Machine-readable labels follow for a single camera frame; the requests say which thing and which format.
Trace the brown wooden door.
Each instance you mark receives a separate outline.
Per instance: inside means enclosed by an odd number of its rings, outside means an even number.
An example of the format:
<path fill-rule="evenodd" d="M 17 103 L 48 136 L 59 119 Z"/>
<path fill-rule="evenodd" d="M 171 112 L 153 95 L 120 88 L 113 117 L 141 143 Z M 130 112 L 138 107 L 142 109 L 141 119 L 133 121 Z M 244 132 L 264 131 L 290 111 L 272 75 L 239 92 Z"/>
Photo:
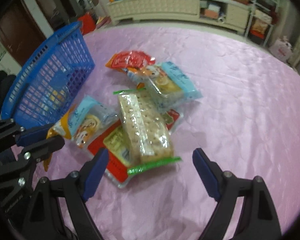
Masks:
<path fill-rule="evenodd" d="M 0 19 L 0 42 L 23 66 L 46 40 L 24 0 L 13 0 Z"/>

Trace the red bag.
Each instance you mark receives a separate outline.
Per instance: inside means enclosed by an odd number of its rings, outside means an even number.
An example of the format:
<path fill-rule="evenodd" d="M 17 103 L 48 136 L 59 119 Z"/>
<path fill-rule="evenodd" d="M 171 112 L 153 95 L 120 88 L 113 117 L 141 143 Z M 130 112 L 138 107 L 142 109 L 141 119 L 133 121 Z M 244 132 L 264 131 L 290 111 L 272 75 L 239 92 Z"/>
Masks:
<path fill-rule="evenodd" d="M 82 35 L 88 34 L 96 29 L 96 22 L 88 12 L 77 20 L 82 24 L 80 27 Z"/>

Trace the cream tv cabinet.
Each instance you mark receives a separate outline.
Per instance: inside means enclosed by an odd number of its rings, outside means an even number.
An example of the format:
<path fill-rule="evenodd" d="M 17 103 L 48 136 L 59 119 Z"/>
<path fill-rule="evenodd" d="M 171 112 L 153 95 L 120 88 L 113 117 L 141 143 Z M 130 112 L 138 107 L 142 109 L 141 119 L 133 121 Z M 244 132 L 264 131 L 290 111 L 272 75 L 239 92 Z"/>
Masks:
<path fill-rule="evenodd" d="M 244 35 L 250 7 L 233 0 L 114 0 L 111 20 L 175 20 L 213 25 Z"/>

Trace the cracker pack green ends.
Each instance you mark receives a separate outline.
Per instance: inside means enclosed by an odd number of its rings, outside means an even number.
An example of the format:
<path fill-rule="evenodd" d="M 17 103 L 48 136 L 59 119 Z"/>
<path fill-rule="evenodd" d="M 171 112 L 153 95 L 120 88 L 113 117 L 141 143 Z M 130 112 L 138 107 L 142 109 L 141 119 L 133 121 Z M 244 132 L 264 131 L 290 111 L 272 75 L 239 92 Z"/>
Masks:
<path fill-rule="evenodd" d="M 114 95 L 118 99 L 123 135 L 129 150 L 128 175 L 182 161 L 174 155 L 167 124 L 144 88 L 120 90 Z"/>

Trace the red yellow snack packet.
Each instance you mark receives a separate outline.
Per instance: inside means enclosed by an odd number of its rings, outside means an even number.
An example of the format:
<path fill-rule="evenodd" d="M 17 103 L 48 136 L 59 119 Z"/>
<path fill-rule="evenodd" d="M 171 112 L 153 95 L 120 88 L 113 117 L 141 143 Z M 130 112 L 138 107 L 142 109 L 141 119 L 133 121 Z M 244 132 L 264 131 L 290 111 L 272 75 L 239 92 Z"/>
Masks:
<path fill-rule="evenodd" d="M 118 118 L 87 146 L 92 154 L 101 148 L 106 148 L 109 152 L 105 175 L 119 189 L 124 188 L 138 174 L 182 161 L 181 157 L 167 157 L 146 164 L 132 165 L 128 160 L 129 150 L 124 142 L 123 128 Z"/>

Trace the white metal shelf rack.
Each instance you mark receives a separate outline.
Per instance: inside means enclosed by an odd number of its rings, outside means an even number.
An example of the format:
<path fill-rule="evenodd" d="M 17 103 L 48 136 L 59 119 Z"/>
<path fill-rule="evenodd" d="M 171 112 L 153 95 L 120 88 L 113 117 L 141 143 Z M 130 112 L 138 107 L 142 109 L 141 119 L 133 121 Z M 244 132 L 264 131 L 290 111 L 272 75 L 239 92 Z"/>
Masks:
<path fill-rule="evenodd" d="M 250 0 L 245 38 L 265 47 L 279 20 L 280 0 Z"/>

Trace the light blue cake packet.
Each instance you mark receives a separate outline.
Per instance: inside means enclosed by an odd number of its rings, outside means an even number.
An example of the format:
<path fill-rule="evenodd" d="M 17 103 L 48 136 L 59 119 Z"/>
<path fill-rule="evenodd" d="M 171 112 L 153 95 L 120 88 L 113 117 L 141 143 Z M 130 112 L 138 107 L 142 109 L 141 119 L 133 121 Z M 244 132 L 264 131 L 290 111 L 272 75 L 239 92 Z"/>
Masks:
<path fill-rule="evenodd" d="M 202 97 L 191 79 L 173 62 L 147 65 L 138 74 L 161 113 Z"/>
<path fill-rule="evenodd" d="M 49 129 L 47 137 L 60 135 L 71 140 L 77 147 L 85 148 L 118 119 L 113 108 L 87 95 L 79 104 L 71 106 Z"/>

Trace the blue plastic basket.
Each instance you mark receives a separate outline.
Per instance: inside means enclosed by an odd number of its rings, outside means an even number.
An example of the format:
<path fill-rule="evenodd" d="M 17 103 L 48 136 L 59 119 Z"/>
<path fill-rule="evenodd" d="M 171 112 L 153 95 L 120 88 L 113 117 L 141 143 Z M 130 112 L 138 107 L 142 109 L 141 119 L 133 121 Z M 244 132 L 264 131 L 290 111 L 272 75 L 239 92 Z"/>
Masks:
<path fill-rule="evenodd" d="M 62 27 L 33 52 L 3 101 L 2 119 L 29 129 L 54 124 L 68 111 L 95 67 L 81 26 Z"/>

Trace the pink gift bag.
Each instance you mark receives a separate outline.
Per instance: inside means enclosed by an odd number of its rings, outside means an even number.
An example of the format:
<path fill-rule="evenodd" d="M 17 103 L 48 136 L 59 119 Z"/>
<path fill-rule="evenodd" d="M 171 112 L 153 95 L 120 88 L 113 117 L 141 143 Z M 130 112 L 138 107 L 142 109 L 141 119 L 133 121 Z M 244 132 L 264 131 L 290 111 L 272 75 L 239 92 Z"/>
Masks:
<path fill-rule="evenodd" d="M 270 53 L 278 60 L 286 63 L 292 55 L 292 45 L 288 38 L 278 38 L 270 47 Z"/>

